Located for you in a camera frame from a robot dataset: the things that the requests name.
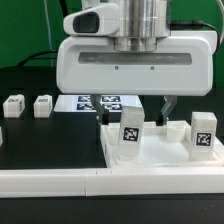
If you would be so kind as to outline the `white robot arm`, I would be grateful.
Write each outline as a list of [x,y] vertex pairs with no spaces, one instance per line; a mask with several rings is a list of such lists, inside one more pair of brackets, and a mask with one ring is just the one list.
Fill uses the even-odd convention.
[[89,94],[100,120],[106,94],[160,95],[166,117],[179,96],[204,96],[212,88],[211,31],[172,31],[169,0],[82,0],[64,18],[68,37],[57,56],[56,83],[64,94]]

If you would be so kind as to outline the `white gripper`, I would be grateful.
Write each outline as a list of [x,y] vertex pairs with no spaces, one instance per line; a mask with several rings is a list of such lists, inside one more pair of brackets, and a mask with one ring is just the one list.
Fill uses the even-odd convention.
[[90,3],[66,16],[58,88],[91,94],[102,125],[109,111],[100,95],[166,95],[156,122],[165,126],[176,96],[203,96],[213,84],[214,33],[172,31],[169,8],[168,3]]

